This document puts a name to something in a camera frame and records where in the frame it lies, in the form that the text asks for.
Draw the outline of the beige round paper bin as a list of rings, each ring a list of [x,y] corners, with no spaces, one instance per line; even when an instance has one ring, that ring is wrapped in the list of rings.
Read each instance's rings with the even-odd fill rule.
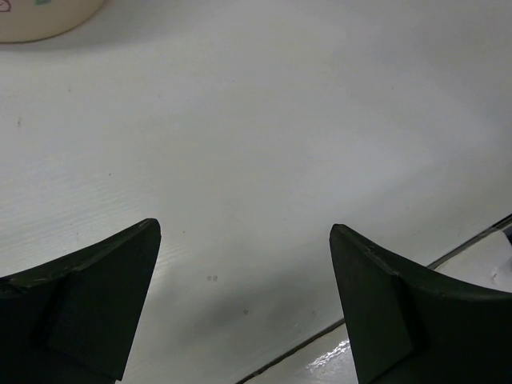
[[[52,38],[92,17],[103,0],[1,1],[1,43]]]

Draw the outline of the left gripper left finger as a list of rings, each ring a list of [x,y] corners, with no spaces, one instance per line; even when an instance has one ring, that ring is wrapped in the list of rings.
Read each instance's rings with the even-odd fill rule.
[[[157,219],[1,279],[3,383],[122,380],[161,244]]]

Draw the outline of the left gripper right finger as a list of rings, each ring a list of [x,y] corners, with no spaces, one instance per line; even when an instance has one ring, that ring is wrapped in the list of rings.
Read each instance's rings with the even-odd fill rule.
[[[440,274],[348,226],[330,252],[360,383],[508,383],[511,296]]]

